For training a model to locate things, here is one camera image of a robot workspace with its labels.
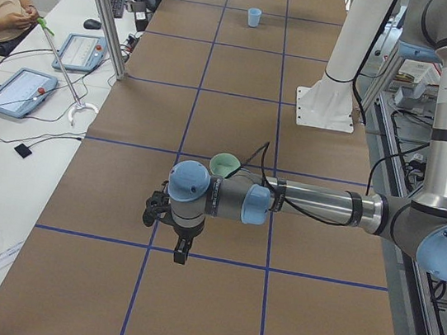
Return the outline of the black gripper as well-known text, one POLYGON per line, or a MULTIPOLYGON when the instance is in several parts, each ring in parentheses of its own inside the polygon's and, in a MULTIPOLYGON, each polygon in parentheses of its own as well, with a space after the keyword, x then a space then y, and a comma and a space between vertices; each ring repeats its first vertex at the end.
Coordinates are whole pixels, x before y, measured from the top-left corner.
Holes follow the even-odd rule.
POLYGON ((192 239, 200 235, 203 231, 204 224, 200 223, 193 227, 182 227, 177 223, 172 226, 174 232, 179 236, 177 244, 173 250, 173 261, 178 264, 186 264, 191 250, 192 239))

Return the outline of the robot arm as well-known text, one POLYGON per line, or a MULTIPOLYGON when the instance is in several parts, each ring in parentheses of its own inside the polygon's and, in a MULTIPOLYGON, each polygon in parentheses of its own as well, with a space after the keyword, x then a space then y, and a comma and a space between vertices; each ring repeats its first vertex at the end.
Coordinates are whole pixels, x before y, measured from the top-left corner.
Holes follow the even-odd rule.
POLYGON ((406 14, 401 56, 442 65, 422 189, 409 199, 362 196, 256 175, 243 165, 183 161, 147 200, 143 217, 146 225, 173 227, 176 262, 186 262, 207 216, 260 225, 269 213, 284 211, 386 238, 420 268, 447 281, 447 0, 409 0, 406 14))

